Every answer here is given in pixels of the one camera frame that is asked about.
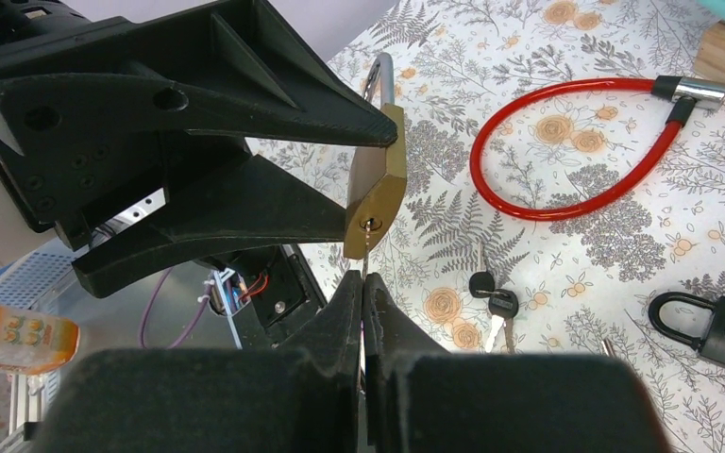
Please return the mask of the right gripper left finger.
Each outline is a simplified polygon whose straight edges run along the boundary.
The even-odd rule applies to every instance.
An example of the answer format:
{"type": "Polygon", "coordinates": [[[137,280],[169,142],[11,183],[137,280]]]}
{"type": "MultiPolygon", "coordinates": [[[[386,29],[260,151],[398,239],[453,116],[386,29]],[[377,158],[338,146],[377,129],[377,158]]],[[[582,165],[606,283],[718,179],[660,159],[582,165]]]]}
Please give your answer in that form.
{"type": "Polygon", "coordinates": [[[79,361],[34,452],[354,452],[363,280],[264,349],[112,349],[79,361]]]}

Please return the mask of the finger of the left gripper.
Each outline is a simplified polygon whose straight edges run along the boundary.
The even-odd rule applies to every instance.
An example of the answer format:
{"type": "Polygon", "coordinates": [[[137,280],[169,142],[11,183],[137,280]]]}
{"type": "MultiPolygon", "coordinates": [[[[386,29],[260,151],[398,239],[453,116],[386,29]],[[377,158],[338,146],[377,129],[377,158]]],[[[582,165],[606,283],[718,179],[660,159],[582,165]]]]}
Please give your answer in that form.
{"type": "Polygon", "coordinates": [[[266,1],[0,45],[0,141],[19,154],[173,130],[362,146],[397,137],[266,1]]]}
{"type": "Polygon", "coordinates": [[[186,261],[279,244],[340,242],[345,235],[345,207],[253,156],[205,176],[72,266],[81,286],[104,298],[186,261]]]}

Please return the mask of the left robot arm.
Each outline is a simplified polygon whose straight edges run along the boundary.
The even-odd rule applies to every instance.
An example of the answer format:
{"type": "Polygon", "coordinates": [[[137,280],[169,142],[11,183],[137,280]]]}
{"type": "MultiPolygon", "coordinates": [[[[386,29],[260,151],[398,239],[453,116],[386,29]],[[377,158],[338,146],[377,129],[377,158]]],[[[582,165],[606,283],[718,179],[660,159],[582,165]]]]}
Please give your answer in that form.
{"type": "Polygon", "coordinates": [[[403,135],[267,1],[135,23],[0,1],[0,268],[52,239],[103,298],[187,261],[270,274],[351,212],[248,139],[384,148],[403,135]]]}

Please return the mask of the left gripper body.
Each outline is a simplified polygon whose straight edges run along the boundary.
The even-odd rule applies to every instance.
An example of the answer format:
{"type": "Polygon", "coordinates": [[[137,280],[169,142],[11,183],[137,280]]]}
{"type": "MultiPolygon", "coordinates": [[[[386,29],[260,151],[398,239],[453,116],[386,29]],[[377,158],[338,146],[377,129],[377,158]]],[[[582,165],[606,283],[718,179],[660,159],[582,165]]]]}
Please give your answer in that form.
{"type": "Polygon", "coordinates": [[[73,248],[162,183],[169,82],[134,60],[0,50],[0,177],[73,248]]]}

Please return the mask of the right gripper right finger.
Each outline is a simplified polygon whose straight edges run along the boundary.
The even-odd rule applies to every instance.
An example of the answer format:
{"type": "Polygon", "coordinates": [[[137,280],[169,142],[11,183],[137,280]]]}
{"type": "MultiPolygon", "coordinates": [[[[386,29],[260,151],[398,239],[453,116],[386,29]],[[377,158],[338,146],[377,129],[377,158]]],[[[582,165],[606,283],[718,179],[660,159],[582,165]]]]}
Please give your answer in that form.
{"type": "Polygon", "coordinates": [[[604,354],[445,350],[363,286],[368,442],[378,452],[667,452],[640,377],[604,354]]]}

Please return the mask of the brass padlock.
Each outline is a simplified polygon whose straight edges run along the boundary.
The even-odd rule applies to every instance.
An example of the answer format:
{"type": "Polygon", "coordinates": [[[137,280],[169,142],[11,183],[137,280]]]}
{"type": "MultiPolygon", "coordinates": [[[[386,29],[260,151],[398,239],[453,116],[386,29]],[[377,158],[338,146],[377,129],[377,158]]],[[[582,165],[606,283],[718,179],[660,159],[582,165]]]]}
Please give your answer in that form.
{"type": "Polygon", "coordinates": [[[396,219],[408,185],[404,109],[395,100],[395,71],[390,54],[372,64],[363,98],[379,100],[379,110],[396,125],[396,141],[387,147],[359,147],[350,167],[344,256],[363,260],[396,219]]]}

